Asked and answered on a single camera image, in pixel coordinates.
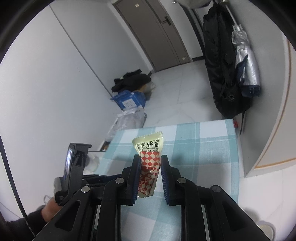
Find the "door handle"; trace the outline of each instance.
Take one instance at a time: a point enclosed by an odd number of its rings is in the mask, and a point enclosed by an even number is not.
[[[161,24],[164,24],[164,23],[168,23],[169,26],[172,25],[167,16],[165,16],[165,20],[161,22]]]

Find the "blue box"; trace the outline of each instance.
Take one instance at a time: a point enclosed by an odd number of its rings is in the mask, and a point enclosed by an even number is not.
[[[122,110],[128,110],[138,106],[144,108],[146,103],[144,93],[139,91],[130,92],[128,90],[120,92],[110,100],[114,100]]]

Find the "snack packet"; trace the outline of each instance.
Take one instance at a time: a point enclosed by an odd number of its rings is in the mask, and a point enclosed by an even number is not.
[[[161,164],[161,150],[163,149],[163,134],[137,137],[132,141],[134,148],[141,156],[141,173],[138,187],[138,197],[152,196]]]

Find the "metal screw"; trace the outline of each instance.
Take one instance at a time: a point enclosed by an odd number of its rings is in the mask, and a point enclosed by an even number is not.
[[[215,185],[215,186],[212,186],[212,190],[213,190],[213,192],[220,192],[221,191],[221,187]]]
[[[119,178],[116,178],[115,179],[115,182],[120,184],[120,183],[123,183],[124,182],[124,179],[122,177],[119,177]]]
[[[82,191],[83,193],[89,192],[89,190],[90,190],[90,187],[88,187],[88,186],[84,186],[84,187],[81,189],[81,191]]]
[[[178,183],[185,183],[186,182],[186,179],[185,178],[183,178],[183,177],[180,177],[180,178],[178,178]]]

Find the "person's arm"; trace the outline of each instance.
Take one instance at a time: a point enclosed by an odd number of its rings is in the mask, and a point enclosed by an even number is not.
[[[28,222],[33,232],[37,235],[61,208],[52,198],[43,209],[30,213],[28,215]],[[23,218],[7,222],[7,225],[18,240],[33,240],[34,236]]]

